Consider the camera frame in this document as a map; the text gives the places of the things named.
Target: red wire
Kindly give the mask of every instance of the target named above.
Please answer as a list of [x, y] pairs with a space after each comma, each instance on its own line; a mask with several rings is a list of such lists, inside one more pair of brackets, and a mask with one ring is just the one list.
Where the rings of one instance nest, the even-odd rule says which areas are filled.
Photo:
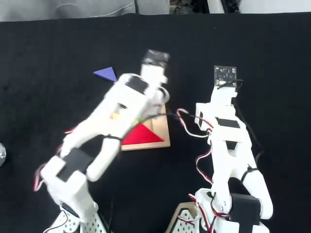
[[194, 195], [188, 194], [188, 196], [191, 198], [191, 200], [195, 201], [195, 202], [198, 204], [198, 206], [199, 206], [199, 208], [200, 208], [200, 211], [201, 211], [201, 213], [202, 213], [204, 222], [205, 222], [205, 226], [206, 226], [206, 228], [207, 228], [207, 232], [209, 232], [208, 220], [207, 220], [207, 217], [206, 217], [206, 215], [205, 215], [204, 209], [203, 209], [202, 206], [196, 201], [196, 198], [195, 198]]
[[205, 157], [208, 157], [211, 153], [211, 149], [208, 150], [208, 152], [206, 152], [205, 154], [201, 154], [200, 156], [198, 156], [196, 159], [195, 159], [195, 166], [196, 166], [196, 169], [198, 170], [198, 172], [204, 177], [205, 180], [207, 180], [210, 184], [213, 184], [213, 180], [208, 177], [205, 172], [203, 172], [199, 166], [198, 166], [198, 163], [200, 161], [200, 159], [202, 158], [205, 158]]

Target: white wire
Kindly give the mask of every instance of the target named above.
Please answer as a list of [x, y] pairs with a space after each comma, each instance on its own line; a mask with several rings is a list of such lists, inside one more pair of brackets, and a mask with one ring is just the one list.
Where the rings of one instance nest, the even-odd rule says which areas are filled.
[[196, 167], [197, 171], [201, 174], [201, 176], [204, 178], [204, 180], [206, 180], [206, 181], [209, 182], [210, 184], [213, 184], [213, 181], [209, 180], [209, 179], [206, 177], [206, 174], [204, 174], [204, 173], [199, 169], [199, 167], [198, 167], [198, 164], [199, 164], [200, 159], [203, 159], [203, 158], [208, 157], [208, 156], [210, 155], [210, 153], [211, 153], [211, 150], [209, 150], [207, 154], [199, 156], [199, 157], [195, 160], [195, 167]]
[[43, 233], [47, 233], [47, 232], [49, 232], [50, 230], [59, 228], [59, 227], [63, 226], [63, 225], [68, 221], [68, 216], [67, 216], [66, 212], [65, 212], [64, 210], [62, 210], [62, 212], [64, 212], [64, 214], [65, 214], [65, 216], [66, 216], [66, 221], [65, 221], [63, 224], [61, 224], [61, 225], [59, 225], [59, 226], [57, 226], [57, 227], [49, 227], [49, 228], [45, 229]]
[[35, 171], [35, 180], [34, 180], [34, 192], [39, 191], [39, 189], [41, 188], [42, 184], [44, 183], [44, 180], [40, 180], [40, 171], [42, 170], [42, 168], [46, 165], [46, 163], [41, 164], [37, 170]]
[[205, 219], [207, 220], [207, 224], [208, 225], [206, 226], [206, 228], [209, 229], [210, 228], [210, 223], [208, 222], [208, 217], [207, 217], [207, 214], [206, 214], [204, 208], [200, 205], [200, 203], [197, 201], [197, 199], [196, 199], [196, 197], [194, 195], [189, 193], [188, 196], [191, 197], [193, 200], [195, 200], [195, 205], [196, 205], [197, 209], [199, 209], [201, 214], [204, 215], [204, 216], [202, 216], [203, 221], [205, 222]]
[[184, 120], [182, 119], [182, 117], [181, 117], [181, 115], [180, 115], [179, 112], [183, 112], [183, 113], [186, 113], [186, 114], [189, 114], [189, 112], [188, 112], [187, 110], [183, 109], [183, 108], [178, 108], [177, 111], [176, 111], [176, 114], [177, 114], [178, 117], [179, 117], [179, 121], [180, 121], [181, 125], [184, 127], [184, 129], [185, 129], [185, 131], [186, 131], [187, 134], [189, 134], [189, 135], [192, 136], [192, 137], [198, 137], [198, 138], [206, 138], [206, 137], [209, 137], [209, 133], [206, 134], [206, 135], [198, 135], [198, 134], [190, 133], [189, 130], [188, 130], [188, 128], [187, 128], [187, 126], [186, 126], [186, 124], [185, 124], [185, 122], [184, 122]]
[[163, 100], [163, 102], [167, 103], [170, 100], [170, 94], [164, 87], [161, 86], [160, 89], [163, 90], [165, 93], [165, 99]]

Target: black tabletop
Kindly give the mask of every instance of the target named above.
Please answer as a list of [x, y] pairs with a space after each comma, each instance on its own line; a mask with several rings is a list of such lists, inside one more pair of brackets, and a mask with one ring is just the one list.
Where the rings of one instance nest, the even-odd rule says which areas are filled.
[[[167, 107], [195, 112], [209, 102], [213, 66], [236, 66], [237, 102], [262, 143], [262, 171], [274, 204], [271, 232], [306, 232], [310, 208], [311, 14], [188, 15], [0, 23], [1, 232], [42, 232], [59, 209], [35, 169], [54, 155], [63, 132], [85, 119], [112, 83], [93, 71], [139, 73], [147, 49], [171, 55]], [[190, 129], [198, 131], [192, 123]], [[169, 118], [171, 147], [122, 152], [90, 191], [116, 233], [164, 232], [187, 194], [209, 187], [195, 169], [205, 140]], [[89, 146], [90, 153], [95, 148]], [[202, 167], [212, 175], [212, 160]], [[232, 191], [244, 191], [230, 181]]]

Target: wooden board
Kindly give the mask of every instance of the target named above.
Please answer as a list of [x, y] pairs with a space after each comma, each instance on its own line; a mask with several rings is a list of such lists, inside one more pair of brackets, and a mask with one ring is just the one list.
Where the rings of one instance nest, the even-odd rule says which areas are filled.
[[[166, 113], [165, 106], [161, 108], [160, 113]], [[151, 143], [139, 143], [131, 145], [122, 145], [122, 150], [140, 150], [140, 149], [152, 149], [160, 147], [169, 147], [170, 135], [169, 135], [169, 126], [167, 123], [166, 116], [159, 116], [155, 119], [151, 119], [144, 123], [144, 125], [158, 137], [163, 139], [163, 142], [151, 142]]]

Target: white robotic arm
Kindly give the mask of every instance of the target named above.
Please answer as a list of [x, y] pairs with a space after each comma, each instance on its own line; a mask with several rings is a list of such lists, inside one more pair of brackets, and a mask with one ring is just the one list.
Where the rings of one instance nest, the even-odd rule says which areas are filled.
[[[157, 115], [168, 101], [168, 92], [161, 86], [167, 82], [164, 68], [168, 58], [168, 54], [149, 50], [141, 75], [123, 74], [93, 113], [64, 138], [60, 156], [52, 157], [41, 170], [55, 203], [82, 223], [87, 223], [98, 210], [88, 192], [88, 181], [102, 176], [137, 121]], [[114, 113], [119, 117], [112, 120]], [[95, 159], [78, 149], [99, 134], [105, 137]]]
[[[233, 195], [230, 194], [228, 187], [229, 178], [234, 177], [242, 182], [251, 196], [258, 199], [260, 218], [269, 219], [273, 213], [272, 201], [263, 175], [257, 169], [246, 125], [235, 116], [235, 108], [231, 104], [231, 99], [237, 95], [236, 83], [235, 67], [215, 67], [215, 86], [211, 102], [196, 104], [196, 116], [210, 121], [214, 127], [208, 139], [214, 168], [211, 195], [217, 194], [213, 206], [217, 211], [229, 215], [233, 209], [238, 208], [237, 204], [233, 206]], [[206, 131], [208, 128], [208, 125], [199, 118], [195, 119], [195, 123], [202, 131]], [[211, 197], [208, 197], [206, 192], [205, 189], [199, 190], [196, 197], [199, 202], [206, 205], [207, 212], [211, 212]], [[230, 218], [228, 221], [223, 218], [218, 221], [218, 224], [215, 224], [217, 233], [223, 232], [217, 229], [220, 222], [223, 225], [232, 225]], [[253, 227], [252, 232], [266, 232], [267, 230], [263, 224], [259, 224]]]

